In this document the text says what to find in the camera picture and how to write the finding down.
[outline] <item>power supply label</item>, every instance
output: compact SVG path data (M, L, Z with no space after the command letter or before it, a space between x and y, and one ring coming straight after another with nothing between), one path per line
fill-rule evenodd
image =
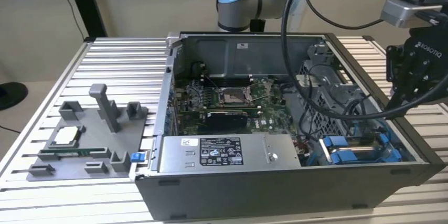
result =
M243 149L239 137L214 137L200 139L200 164L243 165Z

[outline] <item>aluminum extrusion table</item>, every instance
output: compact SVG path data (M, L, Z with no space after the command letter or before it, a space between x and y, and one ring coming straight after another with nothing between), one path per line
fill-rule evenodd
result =
M384 50L363 37L339 37L343 45L388 94ZM27 169L60 119L66 100L94 107L88 90L108 85L108 97L150 108L142 150L151 148L166 62L166 39L99 38L84 43L26 129L0 162L0 222L152 222L138 188L128 178L28 182ZM407 119L448 163L448 107L426 105ZM375 209L300 215L207 220L198 223L448 223L448 168L419 187L400 189Z

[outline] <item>regulatory label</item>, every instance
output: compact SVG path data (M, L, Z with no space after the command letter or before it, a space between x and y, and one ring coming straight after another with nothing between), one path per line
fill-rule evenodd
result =
M198 146L199 139L198 138L183 138L180 141L180 145L183 146Z
M250 48L250 44L248 43L238 43L236 44L236 48L238 49L248 49Z
M214 137L200 139L200 164L243 165L243 149L239 137Z

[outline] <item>blue latch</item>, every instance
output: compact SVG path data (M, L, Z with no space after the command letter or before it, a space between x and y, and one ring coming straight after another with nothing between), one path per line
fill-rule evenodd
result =
M343 136L326 136L324 144L327 147L347 147L348 142Z
M387 158L382 158L382 160L387 163L399 162L402 161L402 154L396 149L394 149L390 156Z
M135 152L131 154L131 162L132 163L142 163L146 161L147 158L147 153L142 152Z
M380 134L380 140L382 140L384 146L390 143L390 139L387 138L387 136L384 134Z
M351 150L336 151L330 156L334 164L344 164L347 162L358 161L358 157Z

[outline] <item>green circuit board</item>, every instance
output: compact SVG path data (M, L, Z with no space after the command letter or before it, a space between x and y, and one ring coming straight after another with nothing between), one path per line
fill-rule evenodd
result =
M282 99L279 84L271 79L256 79L247 87L223 88L194 88L202 97L186 95L179 99L178 125L180 135L199 134L248 134L254 132L270 132L271 134L298 135L292 124L292 117ZM194 105L187 108L183 104L186 97L194 100ZM247 125L240 129L226 129L223 131L207 130L206 117L210 112L244 112L247 113Z

